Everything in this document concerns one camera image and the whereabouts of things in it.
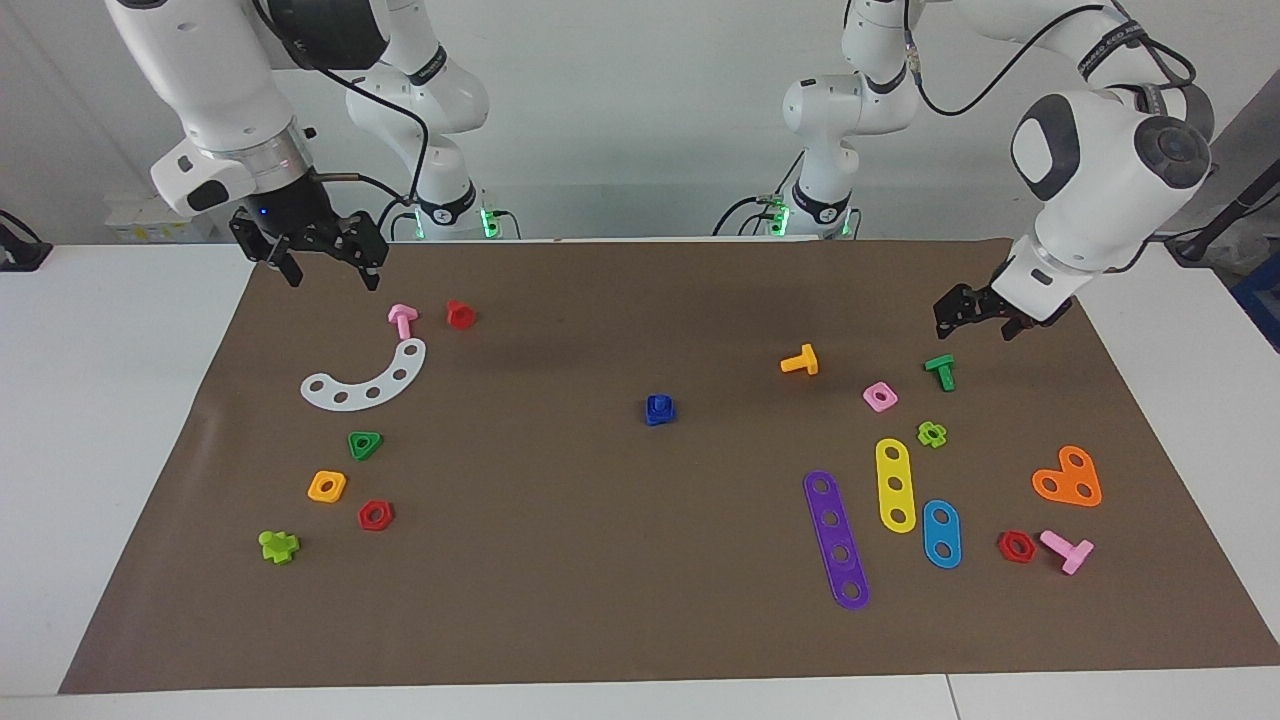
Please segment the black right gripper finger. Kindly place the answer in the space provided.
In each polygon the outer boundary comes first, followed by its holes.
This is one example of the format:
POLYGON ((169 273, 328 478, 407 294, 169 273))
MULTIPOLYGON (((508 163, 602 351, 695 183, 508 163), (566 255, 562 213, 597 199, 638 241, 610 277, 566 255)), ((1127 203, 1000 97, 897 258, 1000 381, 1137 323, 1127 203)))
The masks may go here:
POLYGON ((338 259, 357 270, 367 291, 378 290, 388 254, 381 231, 367 211, 338 219, 338 259))
POLYGON ((305 274, 291 255, 287 237, 270 241, 247 210, 236 210, 232 214, 230 233, 250 261, 265 263, 279 272, 289 287, 301 286, 305 274))

